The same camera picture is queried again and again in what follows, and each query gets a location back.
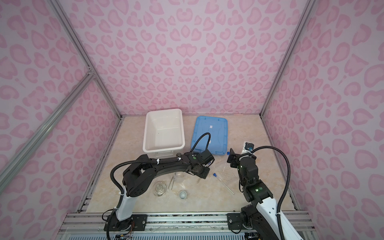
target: blue plastic lid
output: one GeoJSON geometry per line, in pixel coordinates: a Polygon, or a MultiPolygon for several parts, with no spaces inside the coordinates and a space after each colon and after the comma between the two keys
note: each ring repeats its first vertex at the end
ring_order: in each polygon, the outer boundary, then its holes
{"type": "MultiPolygon", "coordinates": [[[[211,142],[208,145],[208,150],[214,155],[225,155],[228,145],[228,121],[225,118],[198,117],[193,132],[191,148],[195,145],[199,137],[206,132],[211,134],[211,142]]],[[[207,141],[208,135],[199,141],[194,151],[203,152],[207,141]]]]}

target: white container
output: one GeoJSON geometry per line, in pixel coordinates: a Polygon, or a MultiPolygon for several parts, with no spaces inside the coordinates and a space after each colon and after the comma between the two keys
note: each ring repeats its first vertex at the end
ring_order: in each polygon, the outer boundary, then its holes
{"type": "Polygon", "coordinates": [[[147,113],[143,151],[149,158],[165,158],[182,153],[185,146],[183,116],[180,109],[147,113]]]}

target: white storage box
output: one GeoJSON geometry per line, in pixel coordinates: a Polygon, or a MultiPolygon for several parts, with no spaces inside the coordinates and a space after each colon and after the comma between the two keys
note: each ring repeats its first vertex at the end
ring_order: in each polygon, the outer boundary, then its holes
{"type": "Polygon", "coordinates": [[[180,109],[147,113],[143,151],[149,158],[165,158],[182,153],[185,146],[183,116],[180,109]]]}

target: test tube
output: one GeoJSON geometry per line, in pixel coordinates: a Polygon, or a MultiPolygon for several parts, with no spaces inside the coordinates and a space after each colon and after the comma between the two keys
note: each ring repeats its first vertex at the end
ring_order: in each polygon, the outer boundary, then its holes
{"type": "Polygon", "coordinates": [[[235,193],[225,183],[223,183],[223,181],[221,181],[221,179],[217,176],[216,173],[214,173],[214,176],[217,178],[217,180],[219,180],[221,182],[221,184],[224,185],[224,187],[226,187],[228,189],[228,191],[230,191],[233,195],[235,195],[235,193]]]}

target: pink patterned wallpaper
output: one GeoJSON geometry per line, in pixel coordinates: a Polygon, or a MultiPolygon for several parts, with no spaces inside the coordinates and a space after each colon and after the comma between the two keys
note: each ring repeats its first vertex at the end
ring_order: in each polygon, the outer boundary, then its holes
{"type": "Polygon", "coordinates": [[[62,0],[123,114],[259,113],[306,0],[62,0]]]}
{"type": "Polygon", "coordinates": [[[383,36],[384,1],[320,1],[267,111],[323,240],[384,238],[383,36]]]}
{"type": "Polygon", "coordinates": [[[74,212],[116,117],[92,81],[0,195],[0,239],[54,239],[74,212]]]}
{"type": "Polygon", "coordinates": [[[44,0],[0,2],[0,172],[87,71],[44,0]]]}

